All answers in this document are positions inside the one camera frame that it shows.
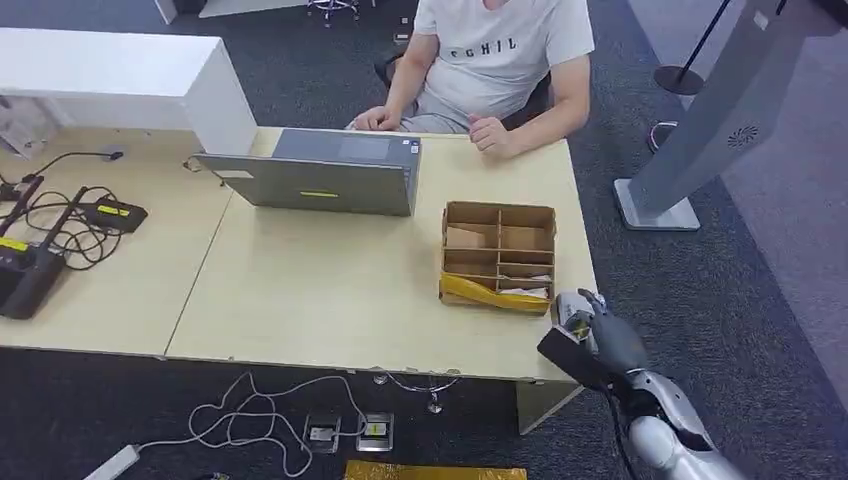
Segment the robotic arm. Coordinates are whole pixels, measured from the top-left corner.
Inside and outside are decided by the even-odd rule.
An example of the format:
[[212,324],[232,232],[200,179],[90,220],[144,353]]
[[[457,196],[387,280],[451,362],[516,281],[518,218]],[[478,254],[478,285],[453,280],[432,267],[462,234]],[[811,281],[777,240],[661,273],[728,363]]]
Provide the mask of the robotic arm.
[[633,327],[608,311],[600,295],[582,289],[578,294],[557,296],[555,323],[539,353],[584,387],[617,398],[630,443],[666,479],[744,480],[718,451],[686,394],[650,370]]

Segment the cardboard organizer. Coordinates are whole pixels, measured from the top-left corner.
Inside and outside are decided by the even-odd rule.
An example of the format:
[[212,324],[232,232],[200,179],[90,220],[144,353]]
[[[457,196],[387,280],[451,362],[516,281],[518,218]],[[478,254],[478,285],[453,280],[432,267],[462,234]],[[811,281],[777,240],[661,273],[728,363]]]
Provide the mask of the cardboard organizer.
[[[554,295],[555,235],[550,207],[449,202],[442,218],[442,273],[495,293],[544,289],[547,304],[533,309],[544,313]],[[447,291],[444,277],[439,289],[442,302],[481,303]]]

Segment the gray laptop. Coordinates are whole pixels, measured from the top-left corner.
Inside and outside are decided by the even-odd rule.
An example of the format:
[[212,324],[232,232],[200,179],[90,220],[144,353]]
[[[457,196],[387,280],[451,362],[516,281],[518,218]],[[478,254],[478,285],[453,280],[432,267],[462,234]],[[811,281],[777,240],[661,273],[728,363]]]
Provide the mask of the gray laptop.
[[410,216],[421,140],[285,129],[270,158],[198,154],[256,206]]

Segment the gray carpet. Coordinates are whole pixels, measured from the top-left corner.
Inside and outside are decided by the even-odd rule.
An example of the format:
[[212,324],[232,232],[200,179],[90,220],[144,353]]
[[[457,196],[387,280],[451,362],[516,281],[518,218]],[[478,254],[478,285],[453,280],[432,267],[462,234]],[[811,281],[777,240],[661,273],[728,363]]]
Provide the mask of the gray carpet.
[[[132,15],[140,8],[136,2],[126,2],[130,11],[120,14],[116,3],[97,4],[103,11],[92,13],[99,20],[75,19],[72,7],[62,6],[62,18],[48,20],[28,13],[32,2],[14,0],[11,8],[0,7],[6,9],[0,23],[221,35],[260,123],[315,127],[343,125],[381,99],[368,62],[388,46],[398,12],[409,8],[388,2],[366,11],[358,25],[342,19],[329,31],[320,20],[304,24],[298,10],[180,19],[168,29],[151,23],[149,12]],[[612,180],[632,175],[649,159],[643,142],[649,125],[679,117],[682,109],[654,86],[657,59],[626,0],[593,0],[591,10],[598,42],[593,110],[571,146],[601,290],[619,314],[632,318],[656,368],[689,393],[713,438],[752,478],[848,478],[848,417],[723,184],[693,195],[703,224],[697,233],[622,227]],[[182,435],[190,409],[214,400],[241,370],[0,350],[0,477],[82,478],[129,442]],[[266,390],[317,373],[253,370]],[[366,408],[399,415],[403,434],[395,451],[377,458],[521,466],[532,479],[624,478],[609,413],[596,394],[581,395],[518,438],[508,384],[464,381],[447,396],[443,415],[433,417],[424,413],[420,396],[375,389],[361,375],[354,379]],[[338,394],[337,386],[305,392],[291,402],[292,415],[302,418],[309,405]],[[352,419],[348,415],[348,424]],[[373,458],[351,450],[346,443],[341,455],[316,459],[303,478],[339,478],[346,459]],[[146,451],[121,478],[189,480],[215,470],[236,480],[282,478],[279,462],[267,446],[163,447]]]
[[[720,0],[630,0],[664,63],[683,62]],[[744,2],[731,2],[694,69],[709,75]],[[808,22],[831,22],[824,11]],[[789,306],[848,405],[848,30],[808,40],[777,128],[722,180]],[[692,97],[681,97],[686,100]]]

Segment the speaker grille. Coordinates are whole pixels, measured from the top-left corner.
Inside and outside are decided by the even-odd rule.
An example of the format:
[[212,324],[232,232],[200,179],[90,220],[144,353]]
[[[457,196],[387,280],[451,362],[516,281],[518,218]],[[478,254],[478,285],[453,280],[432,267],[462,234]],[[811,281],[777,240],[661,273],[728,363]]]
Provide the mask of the speaker grille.
[[727,137],[727,146],[730,148],[742,148],[753,142],[759,134],[760,129],[753,125],[741,127]]

